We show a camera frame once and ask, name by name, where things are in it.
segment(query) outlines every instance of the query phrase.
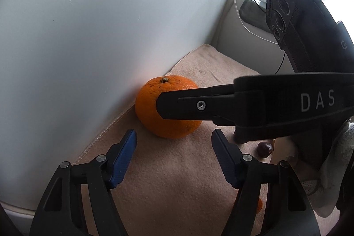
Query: gray wall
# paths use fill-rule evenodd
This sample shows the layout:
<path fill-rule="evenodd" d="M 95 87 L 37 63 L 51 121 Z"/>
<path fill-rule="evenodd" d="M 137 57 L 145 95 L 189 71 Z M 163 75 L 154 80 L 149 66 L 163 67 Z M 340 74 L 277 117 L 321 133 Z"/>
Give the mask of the gray wall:
<path fill-rule="evenodd" d="M 149 79 L 203 44 L 226 0 L 0 0 L 0 201 L 36 209 Z"/>
<path fill-rule="evenodd" d="M 244 0 L 236 0 L 240 9 Z M 284 51 L 277 44 L 270 43 L 252 35 L 243 27 L 234 5 L 229 7 L 218 37 L 216 48 L 260 74 L 274 74 L 283 59 Z M 274 36 L 248 23 L 244 25 L 254 34 L 276 43 Z M 293 73 L 291 64 L 285 56 L 278 74 Z"/>

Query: dark purple grape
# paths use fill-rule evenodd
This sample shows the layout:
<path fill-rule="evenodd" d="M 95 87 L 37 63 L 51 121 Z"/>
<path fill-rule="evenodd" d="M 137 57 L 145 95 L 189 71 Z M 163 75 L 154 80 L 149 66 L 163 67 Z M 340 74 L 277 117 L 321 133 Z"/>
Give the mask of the dark purple grape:
<path fill-rule="evenodd" d="M 262 141 L 258 143 L 257 153 L 259 157 L 267 158 L 272 152 L 273 152 L 273 146 L 270 143 L 266 141 Z"/>

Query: white panel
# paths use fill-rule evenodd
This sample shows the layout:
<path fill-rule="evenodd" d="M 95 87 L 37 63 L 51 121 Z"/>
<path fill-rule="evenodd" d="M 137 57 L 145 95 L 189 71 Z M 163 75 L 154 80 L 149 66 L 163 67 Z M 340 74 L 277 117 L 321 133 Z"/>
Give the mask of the white panel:
<path fill-rule="evenodd" d="M 236 0 L 240 9 L 243 0 Z M 253 25 L 244 23 L 248 30 L 263 39 L 274 43 L 274 36 Z M 279 68 L 284 56 L 277 44 L 270 43 L 248 32 L 242 25 L 236 13 L 235 6 L 232 5 L 222 25 L 219 35 L 217 50 L 236 60 L 239 63 L 259 72 L 260 74 L 274 74 Z M 278 74 L 294 73 L 287 56 Z"/>
<path fill-rule="evenodd" d="M 35 209 L 148 79 L 203 44 L 225 0 L 0 0 L 0 198 Z"/>

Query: black robotic device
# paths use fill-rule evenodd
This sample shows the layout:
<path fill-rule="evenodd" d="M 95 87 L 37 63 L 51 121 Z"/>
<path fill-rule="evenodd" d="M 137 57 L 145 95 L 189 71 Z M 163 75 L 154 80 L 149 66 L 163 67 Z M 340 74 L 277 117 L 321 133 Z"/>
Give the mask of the black robotic device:
<path fill-rule="evenodd" d="M 312 73 L 241 77 L 225 86 L 162 93 L 156 101 L 160 115 L 235 125 L 237 137 L 245 142 L 319 126 L 330 144 L 354 115 L 354 48 L 344 25 L 334 22 L 321 0 L 267 0 L 267 24 L 295 72 Z M 226 181 L 240 189 L 223 236 L 250 235 L 262 183 L 268 183 L 268 196 L 260 235 L 320 235 L 305 191 L 287 162 L 271 165 L 243 155 L 219 129 L 211 142 Z M 123 181 L 136 143 L 136 133 L 129 130 L 119 144 L 90 163 L 61 163 L 38 205 L 30 236 L 89 235 L 81 184 L 88 184 L 99 235 L 127 235 L 110 190 Z M 353 173 L 349 169 L 345 179 Z M 344 198 L 354 203 L 353 197 Z M 354 205 L 342 208 L 329 235 L 343 235 L 353 225 L 348 220 Z M 1 206 L 0 231 L 21 235 Z"/>

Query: white lettering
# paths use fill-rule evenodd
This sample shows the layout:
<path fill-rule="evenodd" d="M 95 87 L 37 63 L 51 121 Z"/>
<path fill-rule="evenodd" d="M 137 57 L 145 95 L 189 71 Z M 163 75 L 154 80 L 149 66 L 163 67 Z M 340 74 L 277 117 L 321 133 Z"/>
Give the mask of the white lettering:
<path fill-rule="evenodd" d="M 334 97 L 331 95 L 333 93 L 333 89 L 328 91 L 328 97 L 332 100 L 332 103 L 328 103 L 329 106 L 332 106 L 334 104 Z"/>
<path fill-rule="evenodd" d="M 318 108 L 319 105 L 322 105 L 322 108 L 325 108 L 325 106 L 323 105 L 323 100 L 322 100 L 321 91 L 318 91 L 316 109 Z"/>
<path fill-rule="evenodd" d="M 307 107 L 304 108 L 304 96 L 307 97 Z M 310 95 L 308 93 L 301 94 L 301 112 L 306 112 L 310 109 Z"/>

